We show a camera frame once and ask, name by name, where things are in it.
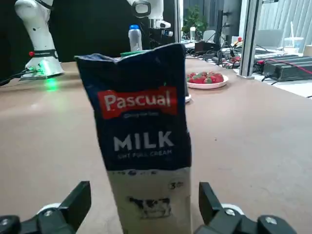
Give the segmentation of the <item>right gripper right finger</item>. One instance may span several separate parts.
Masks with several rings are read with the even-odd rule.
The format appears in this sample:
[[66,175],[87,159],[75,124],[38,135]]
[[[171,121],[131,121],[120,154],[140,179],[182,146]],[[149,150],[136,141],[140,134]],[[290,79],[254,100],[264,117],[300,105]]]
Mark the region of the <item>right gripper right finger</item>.
[[222,207],[208,182],[199,183],[199,210],[204,224],[196,234],[295,234],[296,230],[275,215],[261,215],[256,221],[234,208]]

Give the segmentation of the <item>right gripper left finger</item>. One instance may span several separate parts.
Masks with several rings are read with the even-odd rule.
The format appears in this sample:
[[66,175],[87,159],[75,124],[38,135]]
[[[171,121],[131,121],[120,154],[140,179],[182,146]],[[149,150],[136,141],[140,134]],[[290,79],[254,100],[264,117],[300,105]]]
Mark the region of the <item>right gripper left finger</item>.
[[91,185],[81,181],[57,208],[46,208],[31,219],[0,217],[2,234],[75,234],[91,208]]

